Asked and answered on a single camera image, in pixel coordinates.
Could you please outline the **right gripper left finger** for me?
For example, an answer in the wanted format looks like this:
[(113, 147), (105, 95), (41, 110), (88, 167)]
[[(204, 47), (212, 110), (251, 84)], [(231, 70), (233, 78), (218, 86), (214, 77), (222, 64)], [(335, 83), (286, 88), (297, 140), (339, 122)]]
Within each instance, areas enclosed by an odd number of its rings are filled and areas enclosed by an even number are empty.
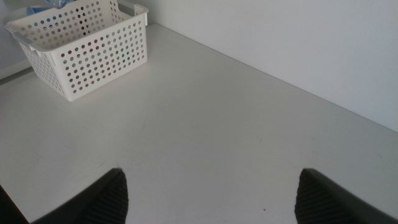
[(34, 223), (125, 224), (128, 206), (126, 175), (122, 169), (113, 168), (78, 195)]

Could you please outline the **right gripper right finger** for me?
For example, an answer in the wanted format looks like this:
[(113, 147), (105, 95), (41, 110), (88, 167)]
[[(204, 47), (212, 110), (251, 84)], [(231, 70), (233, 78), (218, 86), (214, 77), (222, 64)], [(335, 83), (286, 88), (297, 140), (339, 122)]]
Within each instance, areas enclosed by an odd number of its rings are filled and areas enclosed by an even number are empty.
[(297, 222), (305, 224), (397, 223), (396, 218), (310, 168), (300, 173), (294, 213)]

